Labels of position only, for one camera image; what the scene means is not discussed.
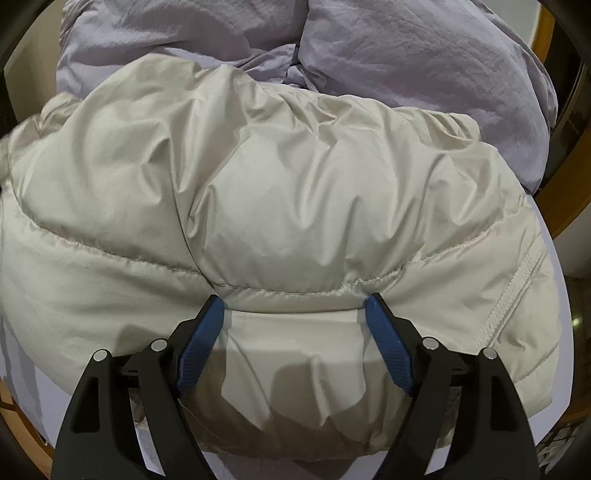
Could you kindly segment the wooden wardrobe door frame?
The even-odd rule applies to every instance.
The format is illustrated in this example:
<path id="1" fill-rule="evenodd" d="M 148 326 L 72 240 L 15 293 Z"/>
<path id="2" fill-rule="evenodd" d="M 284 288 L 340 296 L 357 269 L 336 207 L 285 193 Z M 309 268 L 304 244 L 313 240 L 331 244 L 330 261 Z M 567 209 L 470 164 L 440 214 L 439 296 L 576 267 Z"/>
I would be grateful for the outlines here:
<path id="1" fill-rule="evenodd" d="M 590 3 L 543 1 L 532 50 L 558 97 L 535 202 L 556 238 L 590 204 Z"/>

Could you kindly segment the right lavender pillow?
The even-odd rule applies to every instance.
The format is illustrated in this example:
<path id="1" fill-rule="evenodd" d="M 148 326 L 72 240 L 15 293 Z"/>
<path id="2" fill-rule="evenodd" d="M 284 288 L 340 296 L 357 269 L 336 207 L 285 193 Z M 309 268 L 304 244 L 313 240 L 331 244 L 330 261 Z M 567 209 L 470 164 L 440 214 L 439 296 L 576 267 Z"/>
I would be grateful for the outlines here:
<path id="1" fill-rule="evenodd" d="M 466 114 L 534 193 L 558 100 L 529 46 L 481 1 L 311 1 L 287 83 Z"/>

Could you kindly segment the white puffer jacket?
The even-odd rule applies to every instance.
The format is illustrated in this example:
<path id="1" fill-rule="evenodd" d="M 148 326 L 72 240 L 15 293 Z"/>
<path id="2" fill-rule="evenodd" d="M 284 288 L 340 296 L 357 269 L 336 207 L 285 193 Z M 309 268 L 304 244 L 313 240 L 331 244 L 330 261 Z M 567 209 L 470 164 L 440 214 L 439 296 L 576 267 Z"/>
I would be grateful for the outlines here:
<path id="1" fill-rule="evenodd" d="M 211 450 L 305 461 L 391 445 L 406 408 L 363 304 L 495 349 L 552 400 L 559 296 L 537 213 L 477 123 L 144 56 L 1 141 L 1 310 L 72 392 L 211 295 L 226 319 L 184 398 Z"/>

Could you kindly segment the lavender pillow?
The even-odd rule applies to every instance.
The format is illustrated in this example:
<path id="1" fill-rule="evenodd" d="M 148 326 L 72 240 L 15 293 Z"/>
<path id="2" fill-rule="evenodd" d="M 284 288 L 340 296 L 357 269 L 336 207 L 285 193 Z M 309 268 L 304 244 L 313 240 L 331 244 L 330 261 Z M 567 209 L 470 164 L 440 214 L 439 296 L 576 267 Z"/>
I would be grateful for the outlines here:
<path id="1" fill-rule="evenodd" d="M 558 100 L 529 46 L 481 1 L 311 1 L 287 83 L 466 114 L 534 193 Z"/>
<path id="2" fill-rule="evenodd" d="M 68 1 L 56 88 L 83 98 L 150 53 L 201 68 L 228 64 L 256 81 L 284 83 L 307 16 L 304 1 Z"/>

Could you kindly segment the lavender bed sheet mattress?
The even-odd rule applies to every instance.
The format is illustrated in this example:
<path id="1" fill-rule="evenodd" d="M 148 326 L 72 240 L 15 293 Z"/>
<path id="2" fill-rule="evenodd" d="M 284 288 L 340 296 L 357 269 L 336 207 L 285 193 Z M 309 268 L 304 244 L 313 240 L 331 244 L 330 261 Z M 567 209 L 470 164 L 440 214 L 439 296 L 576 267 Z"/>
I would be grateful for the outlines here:
<path id="1" fill-rule="evenodd" d="M 571 400 L 574 365 L 571 310 L 566 283 L 548 228 L 542 225 L 541 230 L 559 294 L 561 336 L 552 402 L 529 418 L 535 443 L 541 442 L 566 411 Z M 1 379 L 34 429 L 53 446 L 57 441 L 70 396 L 35 365 L 6 322 L 1 323 Z M 380 452 L 352 462 L 297 464 L 230 454 L 205 455 L 209 466 L 220 479 L 369 479 L 377 472 L 385 457 L 386 454 Z"/>

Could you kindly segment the left lavender pillow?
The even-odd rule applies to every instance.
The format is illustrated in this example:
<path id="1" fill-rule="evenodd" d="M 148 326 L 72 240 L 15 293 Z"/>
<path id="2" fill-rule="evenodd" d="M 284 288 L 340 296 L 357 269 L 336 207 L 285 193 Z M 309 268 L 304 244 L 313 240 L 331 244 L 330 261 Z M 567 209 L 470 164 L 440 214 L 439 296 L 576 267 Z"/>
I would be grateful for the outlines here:
<path id="1" fill-rule="evenodd" d="M 56 88 L 83 98 L 150 53 L 201 68 L 228 64 L 256 81 L 284 83 L 307 16 L 304 1 L 68 1 Z"/>

